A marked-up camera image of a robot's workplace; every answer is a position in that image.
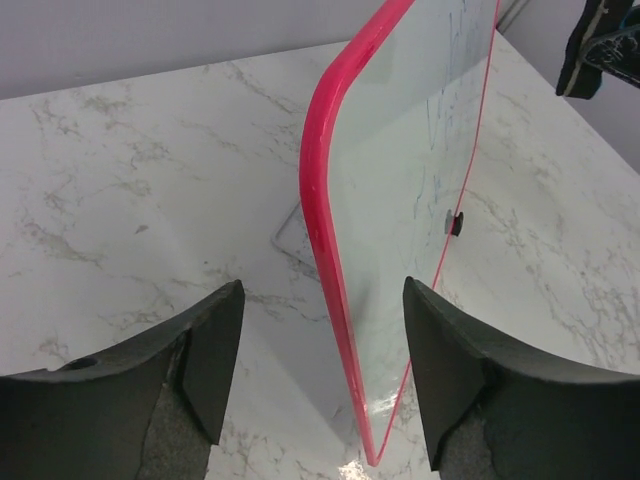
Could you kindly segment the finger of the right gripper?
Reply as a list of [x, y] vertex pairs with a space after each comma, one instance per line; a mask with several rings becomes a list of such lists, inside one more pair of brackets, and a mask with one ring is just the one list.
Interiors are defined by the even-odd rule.
[[588, 0], [565, 49], [555, 93], [591, 99], [611, 75], [639, 86], [639, 6], [632, 0]]

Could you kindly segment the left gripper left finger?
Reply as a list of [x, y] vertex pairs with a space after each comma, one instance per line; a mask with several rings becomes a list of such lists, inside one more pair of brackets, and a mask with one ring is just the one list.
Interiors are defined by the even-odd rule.
[[220, 441], [244, 288], [58, 370], [1, 380], [5, 479], [202, 479]]

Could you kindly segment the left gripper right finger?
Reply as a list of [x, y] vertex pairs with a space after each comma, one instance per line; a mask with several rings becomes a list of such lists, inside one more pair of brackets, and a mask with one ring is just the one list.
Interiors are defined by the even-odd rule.
[[635, 479], [639, 379], [530, 346], [414, 278], [405, 331], [429, 464], [443, 479]]

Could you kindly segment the pink-framed whiteboard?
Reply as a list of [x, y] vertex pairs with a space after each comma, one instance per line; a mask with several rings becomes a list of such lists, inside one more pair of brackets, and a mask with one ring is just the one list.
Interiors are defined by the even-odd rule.
[[437, 282], [477, 144], [498, 5], [387, 1], [322, 75], [301, 207], [364, 456], [377, 465], [408, 376], [403, 285]]

